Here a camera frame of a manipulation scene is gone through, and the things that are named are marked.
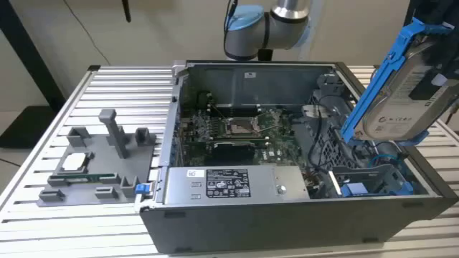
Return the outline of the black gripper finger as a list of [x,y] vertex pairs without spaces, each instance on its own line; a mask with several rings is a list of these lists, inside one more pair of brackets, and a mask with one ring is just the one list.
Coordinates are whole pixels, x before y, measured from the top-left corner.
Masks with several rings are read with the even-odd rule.
[[408,94],[409,98],[412,100],[428,100],[445,81],[447,78],[444,76],[425,76]]

